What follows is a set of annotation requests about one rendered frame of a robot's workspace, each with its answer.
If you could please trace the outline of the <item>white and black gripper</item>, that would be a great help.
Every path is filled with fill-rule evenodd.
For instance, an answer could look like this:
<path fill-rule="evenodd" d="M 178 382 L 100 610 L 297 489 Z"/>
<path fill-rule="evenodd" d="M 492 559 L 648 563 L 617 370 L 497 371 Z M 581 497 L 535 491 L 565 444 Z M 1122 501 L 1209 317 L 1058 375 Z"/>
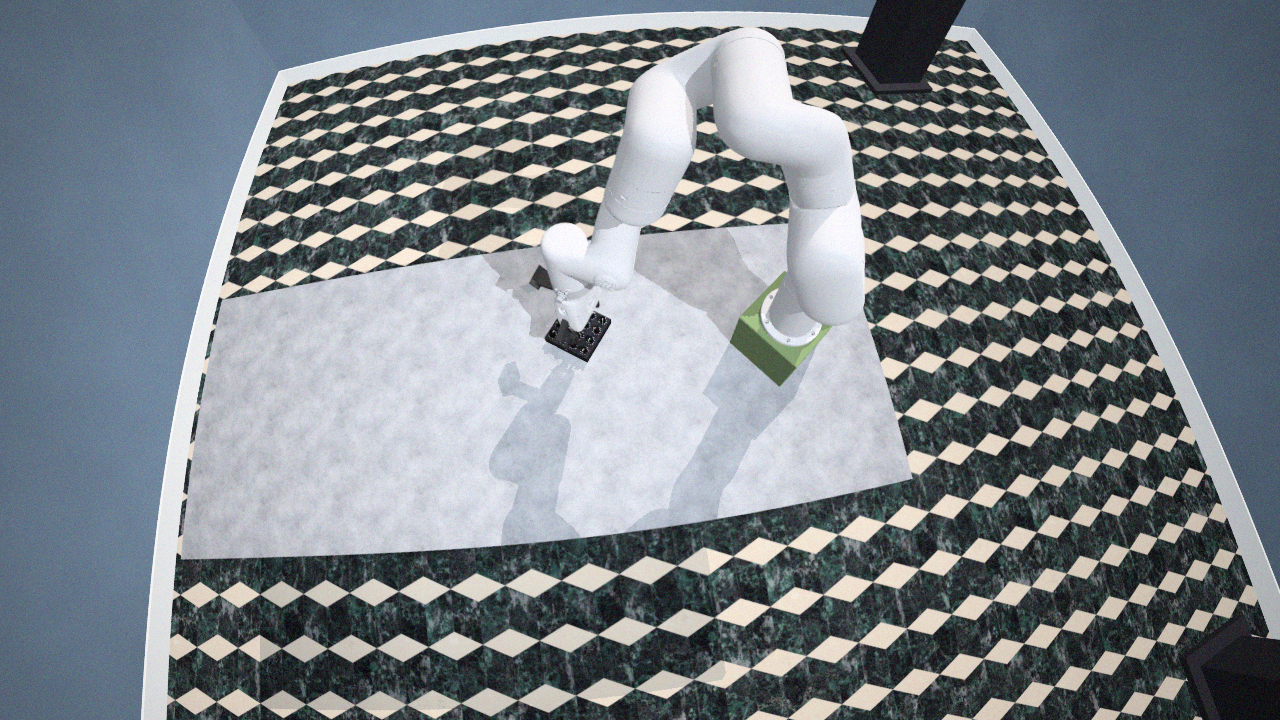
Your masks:
<path fill-rule="evenodd" d="M 556 341 L 561 343 L 567 342 L 570 345 L 580 345 L 579 334 L 576 334 L 576 332 L 584 329 L 594 309 L 600 306 L 599 304 L 600 297 L 602 297 L 602 288 L 594 284 L 593 290 L 590 290 L 590 292 L 585 295 L 582 300 L 575 299 L 567 301 L 564 299 L 562 304 L 557 304 L 554 292 L 556 316 L 561 323 L 559 331 L 556 336 Z M 568 327 L 572 328 L 573 331 L 567 331 Z"/>

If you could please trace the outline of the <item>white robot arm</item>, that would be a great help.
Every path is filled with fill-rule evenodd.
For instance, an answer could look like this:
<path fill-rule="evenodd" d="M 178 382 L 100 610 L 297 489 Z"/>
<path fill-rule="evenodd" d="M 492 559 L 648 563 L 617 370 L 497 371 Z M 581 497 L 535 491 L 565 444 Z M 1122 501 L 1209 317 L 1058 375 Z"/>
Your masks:
<path fill-rule="evenodd" d="M 530 268 L 518 287 L 553 288 L 557 304 L 593 284 L 627 288 L 641 227 L 666 211 L 696 147 L 698 109 L 712 104 L 724 143 L 780 165 L 788 187 L 788 270 L 762 304 L 765 332 L 797 347 L 822 324 L 852 322 L 865 301 L 865 243 L 849 132 L 835 113 L 794 100 L 783 47 L 754 27 L 678 53 L 634 82 L 591 243 L 579 225 L 552 225 L 540 243 L 547 269 Z"/>

